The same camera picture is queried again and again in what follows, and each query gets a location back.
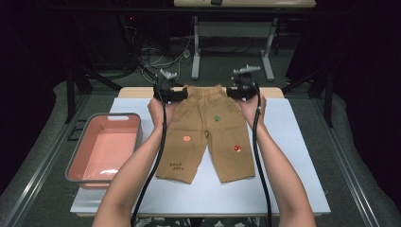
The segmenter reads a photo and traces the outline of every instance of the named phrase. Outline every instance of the black curtain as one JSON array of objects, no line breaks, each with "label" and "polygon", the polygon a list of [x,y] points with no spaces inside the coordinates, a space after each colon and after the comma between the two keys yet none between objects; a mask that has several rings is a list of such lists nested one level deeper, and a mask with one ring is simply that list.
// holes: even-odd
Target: black curtain
[{"label": "black curtain", "polygon": [[357,151],[401,210],[401,14],[396,0],[319,1],[351,17],[311,20],[287,76],[296,80],[335,56],[334,91],[346,102]]},{"label": "black curtain", "polygon": [[4,1],[0,8],[0,193],[36,142],[55,104],[53,88],[66,64],[50,18],[36,1]]}]

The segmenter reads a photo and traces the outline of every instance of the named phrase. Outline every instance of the pants waistband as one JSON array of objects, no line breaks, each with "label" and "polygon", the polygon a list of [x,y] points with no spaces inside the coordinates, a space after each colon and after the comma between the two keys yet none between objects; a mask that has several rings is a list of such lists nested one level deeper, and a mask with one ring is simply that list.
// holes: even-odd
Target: pants waistband
[{"label": "pants waistband", "polygon": [[195,87],[187,86],[188,97],[191,96],[210,96],[213,94],[225,94],[221,85],[216,85],[215,87]]}]

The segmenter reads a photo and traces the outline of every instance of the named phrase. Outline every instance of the embroidered patch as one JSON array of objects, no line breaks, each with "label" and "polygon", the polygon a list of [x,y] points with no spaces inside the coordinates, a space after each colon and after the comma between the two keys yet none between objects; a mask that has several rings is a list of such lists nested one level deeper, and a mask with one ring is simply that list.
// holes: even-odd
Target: embroidered patch
[{"label": "embroidered patch", "polygon": [[241,151],[241,146],[240,145],[235,145],[234,150],[236,152],[240,152]]}]

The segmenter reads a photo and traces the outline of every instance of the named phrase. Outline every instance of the child's pants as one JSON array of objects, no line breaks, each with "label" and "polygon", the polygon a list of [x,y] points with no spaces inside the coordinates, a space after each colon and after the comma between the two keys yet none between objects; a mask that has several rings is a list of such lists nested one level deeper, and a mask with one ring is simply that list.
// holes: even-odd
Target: child's pants
[{"label": "child's pants", "polygon": [[206,145],[221,182],[254,176],[248,126],[239,106],[222,90],[187,87],[167,130],[156,176],[192,183]]}]

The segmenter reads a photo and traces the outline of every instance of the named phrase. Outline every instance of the pink plastic tub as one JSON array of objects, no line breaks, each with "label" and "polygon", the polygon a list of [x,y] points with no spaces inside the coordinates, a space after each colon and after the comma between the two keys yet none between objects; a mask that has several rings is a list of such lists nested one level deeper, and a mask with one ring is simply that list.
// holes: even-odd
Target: pink plastic tub
[{"label": "pink plastic tub", "polygon": [[141,141],[138,114],[95,114],[85,125],[65,176],[83,188],[107,188]]}]

